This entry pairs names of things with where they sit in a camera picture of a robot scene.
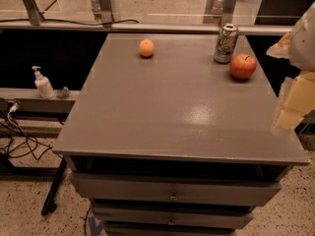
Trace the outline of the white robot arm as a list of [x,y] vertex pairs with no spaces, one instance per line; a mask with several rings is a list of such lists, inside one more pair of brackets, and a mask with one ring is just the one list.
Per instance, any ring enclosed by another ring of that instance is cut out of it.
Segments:
[[267,50],[267,55],[285,58],[300,70],[294,79],[285,78],[280,89],[272,132],[284,135],[315,109],[315,3]]

